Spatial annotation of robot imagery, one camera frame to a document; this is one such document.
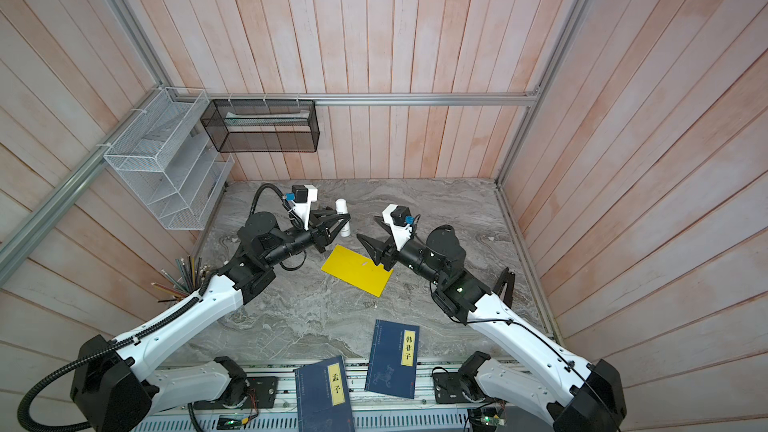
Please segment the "yellow envelope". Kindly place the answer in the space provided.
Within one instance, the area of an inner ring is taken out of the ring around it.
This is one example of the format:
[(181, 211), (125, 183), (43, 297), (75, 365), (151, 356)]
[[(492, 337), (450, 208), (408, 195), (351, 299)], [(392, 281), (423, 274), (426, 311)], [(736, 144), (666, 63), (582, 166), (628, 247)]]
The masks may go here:
[(321, 270), (375, 297), (385, 290), (391, 272), (357, 252), (336, 245)]

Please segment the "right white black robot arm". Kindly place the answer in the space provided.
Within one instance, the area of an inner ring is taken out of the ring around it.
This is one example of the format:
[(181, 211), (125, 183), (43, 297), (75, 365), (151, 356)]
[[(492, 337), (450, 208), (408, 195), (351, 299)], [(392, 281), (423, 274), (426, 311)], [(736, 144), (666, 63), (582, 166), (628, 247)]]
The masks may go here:
[(476, 352), (456, 374), (466, 399), (506, 402), (556, 431), (619, 430), (627, 408), (618, 370), (568, 351), (518, 316), (465, 268), (466, 252), (452, 226), (439, 226), (421, 240), (411, 216), (375, 220), (388, 238), (358, 237), (375, 264), (387, 270), (401, 264), (425, 278), (449, 319), (480, 332), (525, 367), (519, 372)]

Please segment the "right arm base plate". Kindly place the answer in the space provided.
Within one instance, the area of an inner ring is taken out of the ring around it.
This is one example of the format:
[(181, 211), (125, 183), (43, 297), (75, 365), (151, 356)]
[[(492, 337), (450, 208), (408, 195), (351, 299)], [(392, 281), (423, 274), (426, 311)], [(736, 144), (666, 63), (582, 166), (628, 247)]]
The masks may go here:
[(435, 402), (438, 404), (477, 404), (483, 406), (501, 403), (481, 391), (473, 377), (458, 371), (451, 372), (444, 367), (434, 367), (431, 371)]

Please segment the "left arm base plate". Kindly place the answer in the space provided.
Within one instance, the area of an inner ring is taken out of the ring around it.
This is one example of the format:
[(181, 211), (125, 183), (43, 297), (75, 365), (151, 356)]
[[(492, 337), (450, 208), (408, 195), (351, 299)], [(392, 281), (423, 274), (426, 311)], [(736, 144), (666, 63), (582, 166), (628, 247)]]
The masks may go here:
[(236, 378), (227, 386), (219, 399), (195, 402), (193, 408), (196, 410), (222, 408), (235, 410), (271, 409), (274, 407), (277, 391), (277, 376), (249, 376), (247, 379)]

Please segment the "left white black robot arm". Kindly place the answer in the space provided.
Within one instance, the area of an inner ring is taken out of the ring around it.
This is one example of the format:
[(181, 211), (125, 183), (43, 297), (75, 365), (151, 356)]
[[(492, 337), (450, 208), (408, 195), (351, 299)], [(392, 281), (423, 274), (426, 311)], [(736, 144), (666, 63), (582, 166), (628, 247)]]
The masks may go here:
[(147, 416), (186, 403), (224, 401), (234, 407), (247, 397), (247, 374), (228, 357), (179, 369), (163, 379), (158, 367), (209, 325), (255, 299), (275, 279), (276, 267), (310, 247), (324, 252), (350, 221), (348, 211), (313, 209), (316, 187), (295, 185), (278, 195), (290, 227), (275, 215), (250, 207), (238, 230), (239, 245), (231, 259), (207, 273), (186, 298), (148, 322), (105, 340), (97, 335), (83, 344), (78, 358), (41, 379), (22, 397), (17, 421), (27, 431), (46, 431), (32, 417), (34, 399), (67, 374), (70, 397), (84, 421), (67, 431), (130, 431)]

